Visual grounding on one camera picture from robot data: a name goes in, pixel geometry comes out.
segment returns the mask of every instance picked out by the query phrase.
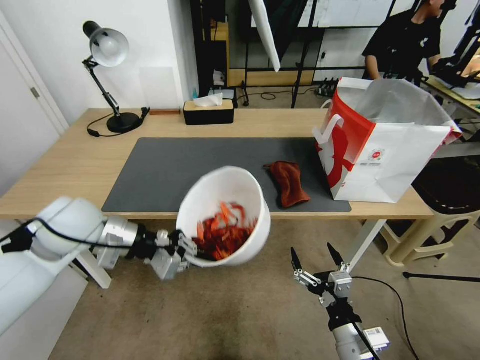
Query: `lamp arm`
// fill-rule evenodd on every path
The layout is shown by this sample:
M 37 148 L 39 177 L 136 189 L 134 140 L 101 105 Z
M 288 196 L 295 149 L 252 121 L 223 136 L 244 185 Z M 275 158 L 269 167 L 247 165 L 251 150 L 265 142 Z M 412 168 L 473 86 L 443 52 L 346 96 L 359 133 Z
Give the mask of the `lamp arm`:
M 88 70 L 88 72 L 90 73 L 91 77 L 93 78 L 97 86 L 100 88 L 100 91 L 103 97 L 105 98 L 108 105 L 110 105 L 110 107 L 112 108 L 113 113 L 115 114 L 115 117 L 120 118 L 120 106 L 115 101 L 114 97 L 110 95 L 109 92 L 105 91 L 104 87 L 102 86 L 99 79 L 95 75 L 94 68 L 96 68 L 99 64 L 93 60 L 92 56 L 82 61 L 82 64 Z

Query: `black tissue box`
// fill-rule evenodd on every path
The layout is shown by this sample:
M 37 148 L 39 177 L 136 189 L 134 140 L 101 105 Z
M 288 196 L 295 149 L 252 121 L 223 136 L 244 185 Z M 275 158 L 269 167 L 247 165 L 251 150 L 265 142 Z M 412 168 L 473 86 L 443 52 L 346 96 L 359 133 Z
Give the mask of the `black tissue box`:
M 196 106 L 193 101 L 183 105 L 183 116 L 187 125 L 217 125 L 234 122 L 234 103 L 224 99 L 220 106 Z

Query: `lamp shade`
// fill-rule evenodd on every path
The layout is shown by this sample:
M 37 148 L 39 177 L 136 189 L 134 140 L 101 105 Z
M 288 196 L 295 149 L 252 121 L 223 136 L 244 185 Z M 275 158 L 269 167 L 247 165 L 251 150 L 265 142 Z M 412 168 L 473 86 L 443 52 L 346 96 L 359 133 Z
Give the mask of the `lamp shade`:
M 112 68 L 123 63 L 130 49 L 125 35 L 94 21 L 83 24 L 83 32 L 90 39 L 91 55 L 99 65 Z

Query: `black lamp base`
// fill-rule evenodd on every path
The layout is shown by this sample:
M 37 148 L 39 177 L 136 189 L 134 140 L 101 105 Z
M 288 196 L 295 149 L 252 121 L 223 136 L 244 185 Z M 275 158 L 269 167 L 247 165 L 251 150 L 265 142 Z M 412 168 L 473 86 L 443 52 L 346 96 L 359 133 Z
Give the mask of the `black lamp base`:
M 123 112 L 120 117 L 112 116 L 108 119 L 106 127 L 112 133 L 128 133 L 142 125 L 138 115 L 131 112 Z

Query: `gray desk mat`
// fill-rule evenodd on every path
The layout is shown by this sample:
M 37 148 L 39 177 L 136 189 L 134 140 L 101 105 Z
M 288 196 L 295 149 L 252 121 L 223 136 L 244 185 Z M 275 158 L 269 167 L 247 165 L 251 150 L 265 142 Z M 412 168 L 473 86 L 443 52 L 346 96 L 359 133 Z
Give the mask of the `gray desk mat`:
M 351 211 L 348 201 L 334 201 L 313 138 L 140 138 L 102 210 L 108 213 L 176 213 L 198 179 L 223 166 L 248 170 L 276 212 Z M 283 209 L 265 164 L 295 162 L 311 200 Z

